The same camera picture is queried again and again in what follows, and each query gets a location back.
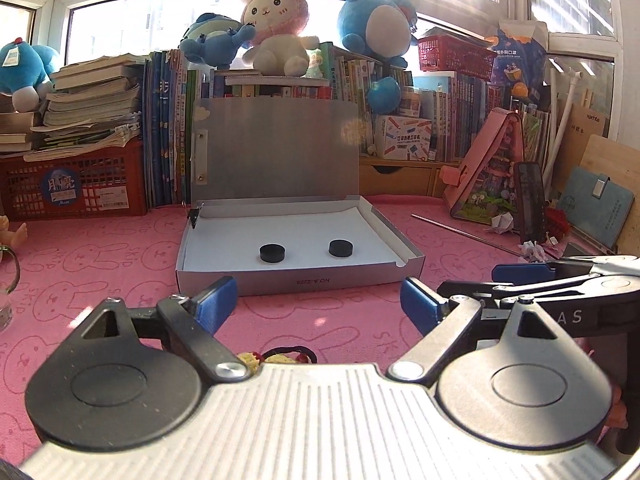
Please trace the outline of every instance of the crumpled paper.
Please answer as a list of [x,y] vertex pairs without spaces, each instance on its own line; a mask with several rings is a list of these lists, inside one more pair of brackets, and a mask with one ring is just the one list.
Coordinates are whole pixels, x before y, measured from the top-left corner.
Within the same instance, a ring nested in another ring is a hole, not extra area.
[[545,250],[537,242],[524,242],[518,247],[528,263],[546,262]]
[[506,233],[507,231],[511,231],[512,229],[513,216],[511,216],[511,213],[504,213],[502,215],[494,216],[493,218],[491,218],[491,227],[485,229],[485,231],[501,235],[502,233]]

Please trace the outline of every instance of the metal rod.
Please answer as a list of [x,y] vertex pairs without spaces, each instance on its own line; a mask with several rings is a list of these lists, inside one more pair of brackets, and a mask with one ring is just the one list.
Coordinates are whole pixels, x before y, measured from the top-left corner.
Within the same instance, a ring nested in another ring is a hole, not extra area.
[[488,245],[490,247],[493,247],[494,249],[498,249],[501,251],[504,251],[505,253],[509,253],[509,254],[513,254],[514,256],[517,257],[521,257],[522,254],[521,253],[517,253],[516,251],[512,251],[511,249],[507,249],[506,247],[502,247],[498,244],[494,244],[493,242],[490,242],[489,240],[484,240],[484,238],[480,238],[478,236],[475,235],[471,235],[469,233],[465,233],[464,231],[461,231],[459,229],[453,228],[453,227],[449,227],[448,225],[444,225],[441,224],[440,222],[436,222],[434,220],[429,220],[428,218],[425,218],[423,216],[418,216],[418,215],[414,215],[412,214],[412,217],[417,218],[418,220],[422,220],[423,222],[427,222],[427,224],[432,224],[438,227],[442,227],[443,229],[446,229],[447,231],[451,231],[452,233],[456,233],[462,236],[465,236],[467,238],[471,238],[472,240],[475,240],[476,242],[480,242],[481,244],[485,244]]

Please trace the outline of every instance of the wooden drawer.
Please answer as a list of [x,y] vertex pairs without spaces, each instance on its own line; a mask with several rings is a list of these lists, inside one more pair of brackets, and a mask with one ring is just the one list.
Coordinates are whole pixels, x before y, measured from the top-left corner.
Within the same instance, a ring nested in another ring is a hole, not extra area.
[[439,179],[440,162],[360,158],[360,194],[420,195],[441,197],[445,185]]

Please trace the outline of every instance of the blue round sticker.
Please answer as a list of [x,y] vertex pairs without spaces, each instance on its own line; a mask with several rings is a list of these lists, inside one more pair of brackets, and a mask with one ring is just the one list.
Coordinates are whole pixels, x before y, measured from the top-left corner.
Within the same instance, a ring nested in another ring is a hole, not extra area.
[[80,177],[70,168],[54,168],[40,183],[42,197],[50,204],[69,205],[81,197]]

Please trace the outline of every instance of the red crate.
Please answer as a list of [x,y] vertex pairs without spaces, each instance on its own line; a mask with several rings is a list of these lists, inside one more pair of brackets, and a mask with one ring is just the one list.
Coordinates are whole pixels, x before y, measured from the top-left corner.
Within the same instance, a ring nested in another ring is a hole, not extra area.
[[496,53],[446,34],[418,40],[420,70],[453,70],[489,81]]
[[142,142],[84,155],[0,161],[5,214],[12,221],[146,214]]

